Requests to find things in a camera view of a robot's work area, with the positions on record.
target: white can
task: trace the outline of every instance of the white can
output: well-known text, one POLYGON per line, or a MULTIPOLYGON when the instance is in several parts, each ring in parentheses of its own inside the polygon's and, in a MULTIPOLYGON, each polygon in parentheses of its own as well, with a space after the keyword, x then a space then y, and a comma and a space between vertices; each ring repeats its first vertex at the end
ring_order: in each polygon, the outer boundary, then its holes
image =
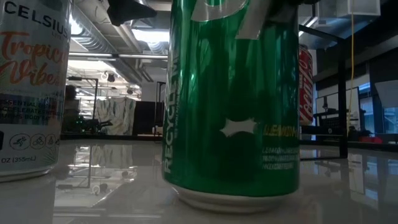
POLYGON ((0 181, 58 161, 72 0, 0 0, 0 181))

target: yellow cable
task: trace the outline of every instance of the yellow cable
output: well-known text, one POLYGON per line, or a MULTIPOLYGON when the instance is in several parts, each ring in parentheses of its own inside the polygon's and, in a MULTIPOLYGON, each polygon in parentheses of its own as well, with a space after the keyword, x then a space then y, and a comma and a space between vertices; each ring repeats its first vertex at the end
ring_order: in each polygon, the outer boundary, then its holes
POLYGON ((351 90, 349 93, 349 108, 347 114, 347 135, 349 132, 349 125, 351 124, 351 104, 353 99, 353 82, 354 82, 354 1, 351 2, 351 90))

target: green soda can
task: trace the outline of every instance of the green soda can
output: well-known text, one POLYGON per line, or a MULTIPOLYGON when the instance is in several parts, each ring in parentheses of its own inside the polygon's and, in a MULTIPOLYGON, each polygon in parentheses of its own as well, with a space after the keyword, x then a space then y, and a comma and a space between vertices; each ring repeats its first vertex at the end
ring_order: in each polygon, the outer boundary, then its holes
POLYGON ((292 1, 173 1, 162 172, 189 205, 257 212, 298 189, 292 1))

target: red coca-cola can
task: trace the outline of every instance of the red coca-cola can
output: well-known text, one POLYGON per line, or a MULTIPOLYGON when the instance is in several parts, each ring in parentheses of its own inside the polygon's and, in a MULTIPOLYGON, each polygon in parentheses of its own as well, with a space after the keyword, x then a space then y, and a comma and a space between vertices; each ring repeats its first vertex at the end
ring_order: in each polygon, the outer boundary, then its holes
POLYGON ((312 56, 308 47, 300 44, 299 60, 299 94, 300 94, 300 125, 312 124, 313 110, 313 82, 312 82, 312 56))

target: white star logo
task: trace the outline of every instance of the white star logo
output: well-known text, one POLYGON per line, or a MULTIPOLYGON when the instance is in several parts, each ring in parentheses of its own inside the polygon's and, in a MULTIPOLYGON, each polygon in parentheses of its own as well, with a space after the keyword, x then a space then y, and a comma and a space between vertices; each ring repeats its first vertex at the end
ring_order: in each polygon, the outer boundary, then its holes
POLYGON ((227 119, 225 127, 221 130, 221 132, 224 133, 227 137, 241 131, 254 134, 255 125, 256 123, 253 121, 253 119, 247 119, 245 121, 238 122, 230 121, 227 119))

